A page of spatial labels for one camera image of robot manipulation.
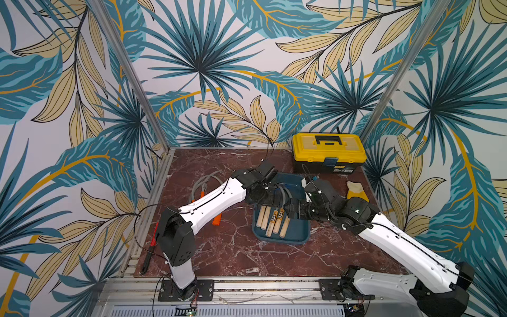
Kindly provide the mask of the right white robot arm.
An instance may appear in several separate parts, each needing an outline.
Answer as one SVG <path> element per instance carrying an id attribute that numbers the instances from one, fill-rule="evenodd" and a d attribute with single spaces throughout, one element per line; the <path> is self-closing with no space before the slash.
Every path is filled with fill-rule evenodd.
<path id="1" fill-rule="evenodd" d="M 304 178 L 304 197 L 286 199 L 291 219 L 329 223 L 379 247 L 409 270 L 407 275 L 369 271 L 351 265 L 334 293 L 340 299 L 388 297 L 416 306 L 426 316 L 463 316 L 475 270 L 437 255 L 395 226 L 368 200 L 363 185 L 347 182 L 341 196 L 321 178 Z"/>

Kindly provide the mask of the wooden sickle yellow label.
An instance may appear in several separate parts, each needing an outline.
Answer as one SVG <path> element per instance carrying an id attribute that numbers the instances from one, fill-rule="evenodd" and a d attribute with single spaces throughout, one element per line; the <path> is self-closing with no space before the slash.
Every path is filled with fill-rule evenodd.
<path id="1" fill-rule="evenodd" d="M 265 236 L 266 237 L 271 237 L 272 236 L 273 230 L 274 230 L 274 227 L 275 227 L 275 223 L 276 223 L 276 220 L 277 220 L 277 217 L 278 217 L 278 210 L 275 209 L 273 211 L 272 215 L 271 215 L 271 218 L 270 218 L 267 230 L 265 232 Z"/>

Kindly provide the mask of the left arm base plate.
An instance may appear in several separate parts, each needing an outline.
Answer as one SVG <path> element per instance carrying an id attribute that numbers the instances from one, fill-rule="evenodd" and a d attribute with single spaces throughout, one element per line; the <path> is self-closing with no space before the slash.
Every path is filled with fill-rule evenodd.
<path id="1" fill-rule="evenodd" d="M 163 281 L 158 295 L 160 302 L 211 302 L 213 300 L 215 281 L 212 279 L 195 279 L 184 289 L 179 289 L 173 280 Z"/>

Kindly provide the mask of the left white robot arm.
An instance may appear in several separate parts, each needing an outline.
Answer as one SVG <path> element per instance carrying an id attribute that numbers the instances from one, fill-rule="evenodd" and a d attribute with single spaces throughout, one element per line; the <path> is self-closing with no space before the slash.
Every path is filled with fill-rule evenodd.
<path id="1" fill-rule="evenodd" d="M 177 289 L 187 291 L 195 287 L 196 278 L 191 264 L 197 248 L 195 235 L 236 203 L 245 200 L 249 203 L 261 202 L 268 195 L 276 174 L 274 165 L 264 161 L 256 168 L 235 171 L 222 185 L 195 202 L 178 208 L 169 207 L 162 212 L 154 237 Z"/>

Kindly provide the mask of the teal plastic tray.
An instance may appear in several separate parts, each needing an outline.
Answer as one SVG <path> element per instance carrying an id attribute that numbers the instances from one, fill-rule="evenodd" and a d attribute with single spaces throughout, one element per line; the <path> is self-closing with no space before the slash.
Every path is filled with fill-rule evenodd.
<path id="1" fill-rule="evenodd" d="M 303 178 L 296 174 L 275 176 L 260 203 L 253 205 L 252 231 L 256 238 L 269 243 L 305 244 L 310 238 L 310 222 L 289 217 L 289 205 L 304 199 Z"/>

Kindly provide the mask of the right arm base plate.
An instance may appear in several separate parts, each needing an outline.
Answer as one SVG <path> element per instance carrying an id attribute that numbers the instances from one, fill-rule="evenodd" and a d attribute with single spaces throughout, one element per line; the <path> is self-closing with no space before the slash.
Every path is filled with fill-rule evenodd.
<path id="1" fill-rule="evenodd" d="M 369 301 L 375 300 L 375 295 L 362 294 L 347 279 L 319 279 L 320 294 L 323 301 Z"/>

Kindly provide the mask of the wooden handle sickle plain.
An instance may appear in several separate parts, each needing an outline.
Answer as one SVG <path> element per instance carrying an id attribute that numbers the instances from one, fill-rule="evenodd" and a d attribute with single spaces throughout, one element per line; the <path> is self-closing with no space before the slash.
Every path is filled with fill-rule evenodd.
<path id="1" fill-rule="evenodd" d="M 290 191 L 285 186 L 282 186 L 282 189 L 285 192 L 285 194 L 288 195 L 288 200 L 290 200 L 292 198 L 292 194 L 290 193 Z M 290 224 L 290 218 L 289 218 L 289 216 L 286 213 L 285 214 L 285 220 L 283 222 L 282 229 L 281 229 L 281 232 L 279 234 L 279 236 L 280 236 L 281 239 L 285 238 L 287 230 L 288 230 L 288 227 L 289 227 L 289 224 Z"/>

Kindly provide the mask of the blue blade wooden sickle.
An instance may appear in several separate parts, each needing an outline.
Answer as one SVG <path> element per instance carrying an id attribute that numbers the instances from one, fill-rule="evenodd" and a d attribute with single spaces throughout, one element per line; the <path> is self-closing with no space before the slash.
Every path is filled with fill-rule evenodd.
<path id="1" fill-rule="evenodd" d="M 262 222 L 261 222 L 261 229 L 264 230 L 264 231 L 267 229 L 267 226 L 268 226 L 268 223 L 269 223 L 269 219 L 270 219 L 270 215 L 271 215 L 271 207 L 267 206 L 264 209 L 264 216 L 263 216 Z"/>

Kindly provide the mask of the wooden sickle grey blade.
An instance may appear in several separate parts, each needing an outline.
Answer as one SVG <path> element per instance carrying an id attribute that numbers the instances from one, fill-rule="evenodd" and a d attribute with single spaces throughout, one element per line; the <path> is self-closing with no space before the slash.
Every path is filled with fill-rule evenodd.
<path id="1" fill-rule="evenodd" d="M 265 215 L 265 206 L 261 206 L 260 210 L 259 210 L 259 215 L 258 215 L 257 221 L 256 221 L 256 227 L 262 226 L 264 215 Z"/>

